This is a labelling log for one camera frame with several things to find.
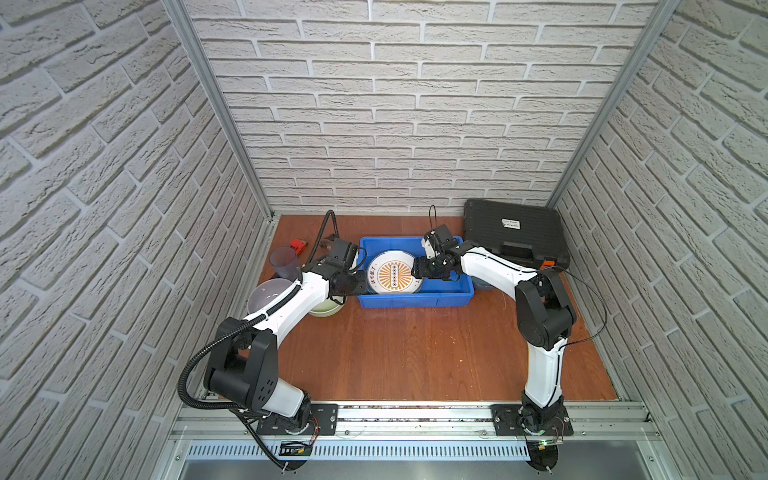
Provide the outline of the green bowl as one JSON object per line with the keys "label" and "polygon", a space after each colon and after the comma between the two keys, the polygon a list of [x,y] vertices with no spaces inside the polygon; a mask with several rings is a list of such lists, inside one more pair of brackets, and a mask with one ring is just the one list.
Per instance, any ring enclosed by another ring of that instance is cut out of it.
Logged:
{"label": "green bowl", "polygon": [[343,307],[343,303],[339,303],[334,299],[327,299],[319,305],[313,307],[309,314],[318,318],[330,317],[338,313]]}

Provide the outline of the sunburst pattern plate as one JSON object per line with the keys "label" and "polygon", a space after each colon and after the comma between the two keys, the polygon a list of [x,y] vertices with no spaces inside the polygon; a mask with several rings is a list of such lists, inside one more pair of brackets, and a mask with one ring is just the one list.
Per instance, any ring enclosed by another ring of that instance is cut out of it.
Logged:
{"label": "sunburst pattern plate", "polygon": [[379,295],[414,294],[423,280],[412,275],[415,257],[402,250],[389,250],[376,256],[367,267],[371,292]]}

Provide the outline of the grey translucent cup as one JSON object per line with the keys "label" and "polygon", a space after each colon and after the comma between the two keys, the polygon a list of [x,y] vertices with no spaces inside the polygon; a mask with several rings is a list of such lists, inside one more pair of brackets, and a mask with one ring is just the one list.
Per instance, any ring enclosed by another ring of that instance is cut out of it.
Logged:
{"label": "grey translucent cup", "polygon": [[298,256],[290,246],[274,250],[269,256],[269,263],[277,278],[296,281],[301,274]]}

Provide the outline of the lilac bowl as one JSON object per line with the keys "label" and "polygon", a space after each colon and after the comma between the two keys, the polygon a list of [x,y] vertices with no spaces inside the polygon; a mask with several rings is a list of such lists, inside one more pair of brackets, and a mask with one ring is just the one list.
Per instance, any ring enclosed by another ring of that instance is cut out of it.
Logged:
{"label": "lilac bowl", "polygon": [[247,301],[247,313],[253,314],[270,304],[285,290],[291,290],[293,282],[284,278],[273,278],[258,285]]}

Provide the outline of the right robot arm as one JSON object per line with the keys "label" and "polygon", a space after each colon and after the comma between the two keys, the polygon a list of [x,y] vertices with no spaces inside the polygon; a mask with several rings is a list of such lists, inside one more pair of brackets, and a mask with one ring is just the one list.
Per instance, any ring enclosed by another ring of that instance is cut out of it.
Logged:
{"label": "right robot arm", "polygon": [[528,345],[528,373],[518,413],[521,427],[543,435],[563,407],[564,350],[577,315],[558,273],[524,267],[471,242],[460,243],[445,225],[421,240],[425,254],[414,260],[411,274],[447,281],[452,273],[475,277],[515,301],[515,319]]}

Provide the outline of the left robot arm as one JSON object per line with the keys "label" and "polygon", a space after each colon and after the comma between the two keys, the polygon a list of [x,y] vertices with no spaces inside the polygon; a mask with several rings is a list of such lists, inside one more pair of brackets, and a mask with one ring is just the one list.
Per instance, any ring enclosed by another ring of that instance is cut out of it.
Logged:
{"label": "left robot arm", "polygon": [[308,424],[309,394],[279,377],[280,345],[324,301],[365,292],[365,259],[356,244],[336,238],[330,252],[307,262],[276,299],[242,320],[222,322],[217,335],[224,340],[207,354],[204,386],[236,411],[277,415],[293,429]]}

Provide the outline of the blue plastic bin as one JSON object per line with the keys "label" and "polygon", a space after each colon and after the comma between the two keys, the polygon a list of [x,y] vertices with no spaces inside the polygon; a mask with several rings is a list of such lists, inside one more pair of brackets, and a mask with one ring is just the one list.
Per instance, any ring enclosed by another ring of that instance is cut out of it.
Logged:
{"label": "blue plastic bin", "polygon": [[[374,259],[390,251],[403,251],[414,257],[423,256],[424,248],[418,236],[363,237],[360,246],[367,251],[368,257],[364,266],[368,268]],[[449,281],[424,280],[421,288],[415,293],[374,293],[371,287],[369,294],[359,296],[363,308],[432,308],[432,307],[461,307],[466,306],[474,296],[474,286],[468,276],[459,277],[452,273]]]}

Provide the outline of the red small object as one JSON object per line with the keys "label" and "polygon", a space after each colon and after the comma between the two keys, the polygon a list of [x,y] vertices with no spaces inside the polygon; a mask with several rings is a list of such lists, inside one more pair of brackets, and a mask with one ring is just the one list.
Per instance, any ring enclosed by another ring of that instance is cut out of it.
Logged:
{"label": "red small object", "polygon": [[298,238],[292,239],[289,246],[295,251],[296,255],[300,255],[307,247],[307,242]]}

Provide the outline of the black tool case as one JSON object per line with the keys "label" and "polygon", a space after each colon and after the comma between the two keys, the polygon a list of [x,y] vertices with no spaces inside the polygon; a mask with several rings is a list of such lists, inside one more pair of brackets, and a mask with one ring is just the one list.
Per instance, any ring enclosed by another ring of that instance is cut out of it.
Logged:
{"label": "black tool case", "polygon": [[571,255],[561,216],[553,209],[469,199],[464,205],[463,239],[526,267],[567,270]]}

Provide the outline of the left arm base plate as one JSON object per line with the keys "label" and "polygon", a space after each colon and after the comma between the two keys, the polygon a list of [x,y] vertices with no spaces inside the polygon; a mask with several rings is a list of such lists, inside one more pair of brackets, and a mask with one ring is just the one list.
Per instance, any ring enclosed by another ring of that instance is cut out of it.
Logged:
{"label": "left arm base plate", "polygon": [[293,417],[270,413],[258,421],[259,435],[334,436],[339,418],[339,405],[317,403],[303,405]]}

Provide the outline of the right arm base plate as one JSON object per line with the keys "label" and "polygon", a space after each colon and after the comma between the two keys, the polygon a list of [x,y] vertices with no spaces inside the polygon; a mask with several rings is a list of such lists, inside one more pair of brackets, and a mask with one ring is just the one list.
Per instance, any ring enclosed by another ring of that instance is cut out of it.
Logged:
{"label": "right arm base plate", "polygon": [[574,434],[562,403],[539,408],[535,404],[492,404],[491,420],[497,436],[562,436]]}

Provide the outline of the aluminium front rail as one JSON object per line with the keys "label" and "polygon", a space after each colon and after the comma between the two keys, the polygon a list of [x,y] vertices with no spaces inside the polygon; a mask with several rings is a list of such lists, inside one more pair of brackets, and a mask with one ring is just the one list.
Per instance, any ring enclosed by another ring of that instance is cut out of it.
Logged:
{"label": "aluminium front rail", "polygon": [[527,461],[584,441],[639,442],[662,436],[641,402],[568,402],[544,433],[525,432],[514,404],[490,402],[332,401],[316,404],[314,418],[289,433],[273,416],[244,426],[226,410],[182,408],[163,449],[165,459],[253,459],[284,444],[311,446],[302,460]]}

